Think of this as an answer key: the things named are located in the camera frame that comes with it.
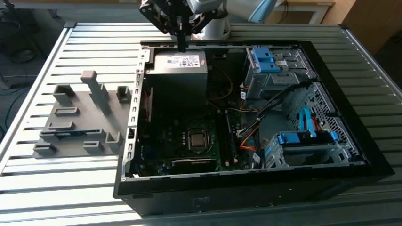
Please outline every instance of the metal rail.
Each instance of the metal rail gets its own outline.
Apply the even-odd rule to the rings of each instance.
[[[337,26],[233,24],[233,40],[309,40],[395,167],[396,175],[317,203],[142,219],[113,198],[117,156],[34,159],[57,84],[89,91],[82,70],[107,89],[131,86],[139,42],[170,40],[150,24],[66,28],[0,145],[0,223],[6,225],[399,225],[402,200],[401,90],[349,31]]]

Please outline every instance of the sticker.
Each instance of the sticker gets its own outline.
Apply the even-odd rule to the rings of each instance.
[[[258,154],[254,153],[253,158],[257,161],[257,163],[260,164],[260,161],[262,160],[262,158],[258,156]]]
[[[277,65],[288,65],[286,60],[277,60],[276,63]]]
[[[192,56],[168,56],[166,67],[201,67],[201,58],[198,55]]]
[[[241,92],[241,99],[246,100],[246,92]]]

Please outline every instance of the wire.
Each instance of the wire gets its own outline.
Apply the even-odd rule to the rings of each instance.
[[[233,80],[232,80],[232,77],[229,77],[228,73],[220,67],[214,66],[213,68],[216,68],[218,71],[221,71],[221,73],[228,77],[228,80],[232,83],[232,88],[225,96],[214,97],[214,98],[209,99],[209,100],[222,100],[224,98],[229,97],[229,95],[233,93]]]
[[[316,130],[321,130],[321,126],[320,126],[320,123],[317,121],[317,118],[312,117],[312,120],[313,120],[313,123],[314,123]]]
[[[233,111],[237,111],[237,112],[250,112],[250,110],[242,110],[242,109],[236,109],[233,107],[220,107],[217,104],[214,104],[212,101],[209,101],[209,103],[217,107],[218,109],[221,110],[233,110]]]
[[[2,70],[0,70],[0,78],[2,78],[2,81],[6,83],[6,80],[5,80],[5,76],[3,76]]]
[[[249,134],[249,136],[246,137],[246,139],[244,140],[242,144],[241,144],[241,149],[249,149],[256,151],[256,148],[245,146],[246,141],[249,140],[249,138],[252,137],[252,135],[256,133],[257,129],[258,129],[260,125],[254,128],[254,130],[252,131],[252,133]]]
[[[17,103],[18,99],[22,97],[22,95],[26,93],[27,89],[23,90],[22,93],[18,94],[18,96],[15,97],[10,107],[9,107],[9,110],[7,110],[7,114],[6,114],[6,118],[5,118],[5,127],[6,127],[6,132],[9,131],[9,126],[7,126],[7,122],[9,122],[9,117],[11,115],[11,109],[13,109],[13,106],[14,104]]]
[[[252,111],[252,112],[257,112],[257,113],[260,112],[257,108],[253,108],[253,109],[245,108],[245,100],[241,101],[241,110],[246,110],[246,111]]]
[[[288,0],[285,0],[285,9],[282,13],[282,18],[277,24],[281,24],[285,21],[285,19],[288,18],[288,14],[289,14],[289,2]]]

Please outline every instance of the black cable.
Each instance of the black cable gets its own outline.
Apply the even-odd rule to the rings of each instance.
[[[273,98],[268,100],[268,103],[265,104],[264,108],[260,110],[256,121],[252,123],[252,125],[246,129],[244,129],[240,132],[240,136],[244,135],[250,129],[256,128],[256,126],[260,125],[261,121],[264,120],[264,118],[266,116],[265,113],[282,103],[282,96],[285,94],[288,94],[289,92],[294,91],[298,88],[309,87],[310,85],[312,85],[312,82],[305,81],[305,82],[301,82],[300,84],[289,86],[285,90],[282,90],[280,93],[277,93],[276,96],[273,96]]]
[[[6,80],[5,80],[5,77],[3,77],[2,70],[0,70],[0,78],[2,78],[2,81],[6,83]]]
[[[288,0],[285,0],[285,9],[282,13],[282,18],[277,24],[281,24],[285,21],[285,19],[288,18],[288,14],[289,14],[289,2]]]

